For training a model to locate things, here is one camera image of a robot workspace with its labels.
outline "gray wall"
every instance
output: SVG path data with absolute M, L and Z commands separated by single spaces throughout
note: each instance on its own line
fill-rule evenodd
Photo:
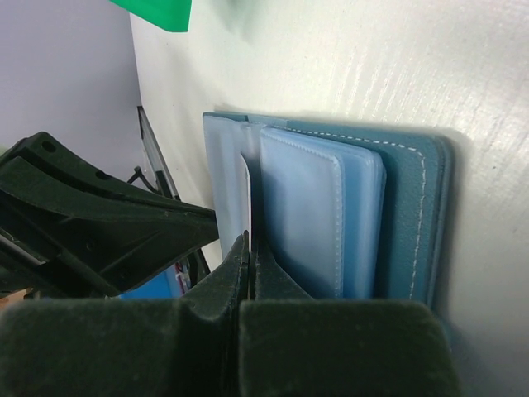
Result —
M 143 164 L 128 13 L 108 0 L 0 0 L 0 146 L 47 131 L 125 179 Z

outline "screw hole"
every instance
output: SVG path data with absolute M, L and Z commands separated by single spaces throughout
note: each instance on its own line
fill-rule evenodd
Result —
M 98 172 L 96 172 L 96 176 L 97 176 L 99 179 L 102 179 L 102 180 L 108 180 L 108 179 L 111 178 L 110 175 L 107 175 L 107 174 L 105 174 L 105 173 L 102 172 L 102 171 L 98 171 Z
M 48 141 L 44 141 L 42 142 L 42 148 L 45 150 L 45 151 L 48 151 L 49 153 L 53 153 L 54 151 L 56 151 L 57 149 L 55 148 L 55 145 L 51 142 L 48 142 Z

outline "green object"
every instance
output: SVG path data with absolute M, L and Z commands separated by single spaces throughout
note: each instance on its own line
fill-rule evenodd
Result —
M 188 31 L 191 0 L 111 0 L 165 31 Z

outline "table surface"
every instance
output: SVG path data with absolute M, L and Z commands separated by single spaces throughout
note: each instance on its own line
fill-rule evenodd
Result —
M 436 310 L 471 395 L 529 390 L 529 0 L 202 0 L 136 17 L 141 98 L 185 201 L 212 208 L 202 113 L 442 130 L 455 188 Z M 220 262 L 218 245 L 206 250 Z

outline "white table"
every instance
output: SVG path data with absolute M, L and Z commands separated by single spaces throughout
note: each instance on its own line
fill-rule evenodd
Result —
M 475 395 L 529 393 L 529 0 L 197 0 L 132 18 L 141 98 L 182 198 L 212 206 L 202 113 L 437 127 L 457 189 L 436 309 Z M 207 250 L 220 261 L 218 246 Z

